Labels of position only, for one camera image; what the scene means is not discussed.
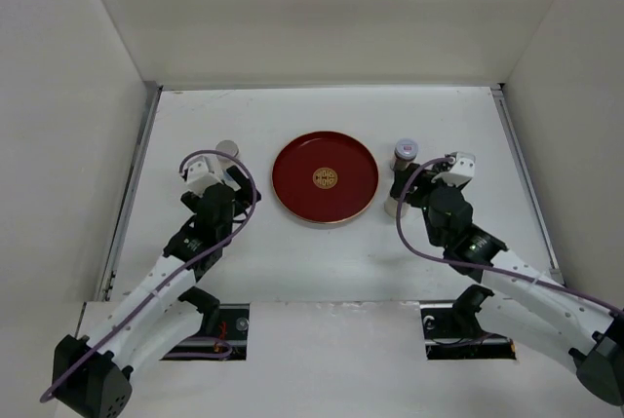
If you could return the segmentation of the purple lid pepper jar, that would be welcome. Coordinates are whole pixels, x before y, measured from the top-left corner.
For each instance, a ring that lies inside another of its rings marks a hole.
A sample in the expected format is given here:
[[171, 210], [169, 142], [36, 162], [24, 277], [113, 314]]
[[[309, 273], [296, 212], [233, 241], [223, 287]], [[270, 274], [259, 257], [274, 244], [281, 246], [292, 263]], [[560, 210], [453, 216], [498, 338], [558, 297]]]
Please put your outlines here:
[[418, 154], [418, 144], [411, 138], [399, 139], [394, 148], [394, 155], [390, 165], [392, 171], [404, 171], [415, 160]]

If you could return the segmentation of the black cap white bottle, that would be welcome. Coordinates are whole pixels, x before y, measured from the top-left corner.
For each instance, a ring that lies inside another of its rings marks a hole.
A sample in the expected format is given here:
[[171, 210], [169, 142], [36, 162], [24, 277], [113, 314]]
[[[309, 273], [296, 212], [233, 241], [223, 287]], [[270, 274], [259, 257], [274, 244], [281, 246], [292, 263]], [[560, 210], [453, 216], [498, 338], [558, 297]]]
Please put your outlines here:
[[393, 218], [403, 218], [409, 212], [410, 206], [406, 202], [400, 203], [398, 198], [389, 195], [384, 202], [384, 210]]

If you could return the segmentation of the silver lid clear spice bottle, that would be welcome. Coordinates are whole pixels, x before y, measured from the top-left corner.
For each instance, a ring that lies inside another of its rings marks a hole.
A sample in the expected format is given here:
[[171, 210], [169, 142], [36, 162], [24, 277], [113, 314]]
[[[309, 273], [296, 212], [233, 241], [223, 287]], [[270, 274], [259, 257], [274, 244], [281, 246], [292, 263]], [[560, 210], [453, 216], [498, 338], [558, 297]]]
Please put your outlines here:
[[238, 159], [240, 157], [240, 150], [238, 145], [230, 139], [224, 139], [220, 141], [216, 146], [215, 150], [220, 152], [220, 155], [217, 156], [217, 159], [220, 163], [221, 168], [226, 171], [231, 166], [234, 166], [234, 162], [231, 158]]

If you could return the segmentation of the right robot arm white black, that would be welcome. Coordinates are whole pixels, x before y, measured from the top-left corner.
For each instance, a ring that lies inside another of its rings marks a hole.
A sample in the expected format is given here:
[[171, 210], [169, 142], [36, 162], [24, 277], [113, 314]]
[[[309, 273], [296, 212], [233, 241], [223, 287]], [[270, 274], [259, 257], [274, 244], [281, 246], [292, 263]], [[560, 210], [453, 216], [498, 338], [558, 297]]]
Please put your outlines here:
[[517, 340], [569, 370], [598, 399], [622, 406], [622, 309], [555, 282], [477, 226], [462, 194], [474, 174], [473, 158], [450, 154], [396, 170], [389, 193], [395, 217], [404, 206], [421, 210], [430, 245], [443, 251], [427, 260], [473, 281], [453, 304], [454, 328]]

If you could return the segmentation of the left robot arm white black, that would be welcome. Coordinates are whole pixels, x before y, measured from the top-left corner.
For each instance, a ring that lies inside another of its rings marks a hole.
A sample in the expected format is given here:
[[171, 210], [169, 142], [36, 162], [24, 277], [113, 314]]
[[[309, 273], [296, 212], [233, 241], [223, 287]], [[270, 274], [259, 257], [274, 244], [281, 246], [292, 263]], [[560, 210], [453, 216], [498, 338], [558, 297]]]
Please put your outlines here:
[[117, 417], [127, 406], [133, 380], [148, 365], [194, 335], [218, 328], [218, 301], [198, 287], [260, 200], [240, 162], [227, 170], [231, 188], [217, 178], [181, 197], [191, 217], [163, 249], [139, 285], [98, 327], [56, 345], [52, 384], [41, 400], [57, 399], [82, 417]]

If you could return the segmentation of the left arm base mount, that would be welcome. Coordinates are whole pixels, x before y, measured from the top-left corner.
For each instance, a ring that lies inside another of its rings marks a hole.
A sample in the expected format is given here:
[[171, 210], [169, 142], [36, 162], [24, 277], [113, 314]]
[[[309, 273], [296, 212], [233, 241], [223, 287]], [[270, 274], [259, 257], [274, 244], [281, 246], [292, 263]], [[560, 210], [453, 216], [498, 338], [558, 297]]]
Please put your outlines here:
[[244, 361], [247, 358], [251, 308], [221, 304], [198, 287], [181, 296], [203, 316], [199, 330], [182, 340], [163, 361]]

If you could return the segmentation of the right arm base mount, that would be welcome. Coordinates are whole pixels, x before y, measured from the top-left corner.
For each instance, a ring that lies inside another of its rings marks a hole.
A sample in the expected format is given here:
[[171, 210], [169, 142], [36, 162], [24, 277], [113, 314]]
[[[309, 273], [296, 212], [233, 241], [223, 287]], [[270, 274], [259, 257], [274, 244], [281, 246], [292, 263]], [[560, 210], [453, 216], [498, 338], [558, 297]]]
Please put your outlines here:
[[420, 316], [429, 361], [516, 359], [513, 341], [482, 330], [476, 315], [493, 292], [471, 285], [454, 301], [420, 304]]

